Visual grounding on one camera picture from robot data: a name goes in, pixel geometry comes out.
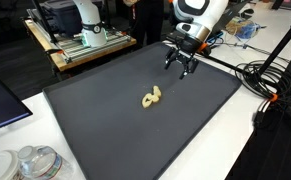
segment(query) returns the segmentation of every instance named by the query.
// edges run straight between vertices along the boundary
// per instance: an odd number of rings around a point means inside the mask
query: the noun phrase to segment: black tray
[[[157,179],[240,86],[200,62],[164,69],[169,47],[156,43],[44,89],[87,179]],[[157,85],[162,97],[144,109]]]

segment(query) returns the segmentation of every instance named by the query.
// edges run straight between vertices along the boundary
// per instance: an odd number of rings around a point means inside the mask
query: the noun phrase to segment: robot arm
[[[181,49],[186,53],[195,53],[206,41],[214,25],[221,18],[228,0],[174,0],[176,18],[191,23],[179,23],[176,29],[186,37]]]
[[[98,47],[106,44],[105,29],[99,17],[98,8],[92,0],[73,0],[82,18],[82,42],[84,46]]]
[[[173,0],[174,14],[182,22],[176,29],[185,34],[185,38],[177,49],[171,48],[166,54],[165,69],[177,61],[184,66],[180,79],[194,73],[199,62],[194,55],[198,50],[206,49],[205,41],[227,4],[228,0]]]

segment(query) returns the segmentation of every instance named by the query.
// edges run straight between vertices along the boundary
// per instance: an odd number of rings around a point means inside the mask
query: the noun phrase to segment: desk
[[[261,25],[267,25],[268,28],[261,30],[248,44],[271,51],[289,29],[291,11],[255,9],[252,20]],[[281,55],[291,59],[291,42]],[[233,65],[267,57],[253,50],[231,48],[226,45],[214,49],[212,56]],[[208,60],[204,61],[233,73],[221,65]],[[182,151],[160,179],[224,179],[253,132],[253,114],[261,102],[263,102],[262,98],[241,87]],[[73,164],[75,180],[84,179],[44,95],[38,94],[24,100],[24,103],[34,115],[0,129],[0,150],[19,150],[29,144],[52,146]]]
[[[43,35],[43,33],[38,29],[38,27],[35,26],[35,24],[32,20],[25,20],[24,24],[25,24],[26,28],[28,29],[28,31],[31,34],[33,34],[34,37],[37,39],[37,41],[41,44],[44,51],[55,48],[55,47],[53,47],[52,43],[50,43],[49,40]],[[136,40],[134,38],[131,38],[130,41],[126,41],[125,43],[119,44],[118,46],[113,46],[111,48],[98,51],[98,52],[94,53],[93,55],[85,57],[85,58],[78,60],[78,61],[66,63],[64,58],[62,58],[62,56],[58,55],[57,53],[51,54],[51,60],[56,65],[57,69],[59,71],[63,72],[65,70],[74,68],[74,67],[81,65],[81,64],[84,64],[86,62],[95,60],[97,58],[111,54],[113,52],[117,52],[117,51],[122,50],[124,48],[133,46],[135,44],[136,44]]]

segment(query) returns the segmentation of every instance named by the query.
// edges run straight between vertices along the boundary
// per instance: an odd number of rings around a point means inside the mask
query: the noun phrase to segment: plastic container
[[[0,152],[0,180],[22,180],[24,176],[19,171],[17,152]]]
[[[26,146],[18,153],[20,172],[30,179],[68,180],[73,175],[71,165],[48,146]]]
[[[81,33],[82,19],[78,8],[72,0],[49,0],[41,4],[41,7],[53,16],[59,33],[65,33],[72,37],[74,34]]]

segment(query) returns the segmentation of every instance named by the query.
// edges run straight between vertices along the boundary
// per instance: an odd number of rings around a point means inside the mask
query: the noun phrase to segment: white table
[[[266,25],[267,28],[262,29],[248,44],[272,51],[290,27],[291,11],[255,9],[252,20]],[[237,39],[232,38],[231,42],[237,42]],[[291,42],[280,55],[291,59]],[[233,65],[267,57],[254,50],[226,45],[213,49],[212,56]],[[233,73],[219,64],[209,60],[204,61]],[[253,114],[262,101],[262,98],[241,87],[191,141],[160,179],[224,179],[253,132]],[[75,180],[85,179],[44,95],[40,93],[23,102],[34,115],[0,129],[0,151],[7,149],[18,151],[26,145],[48,145],[74,166]]]

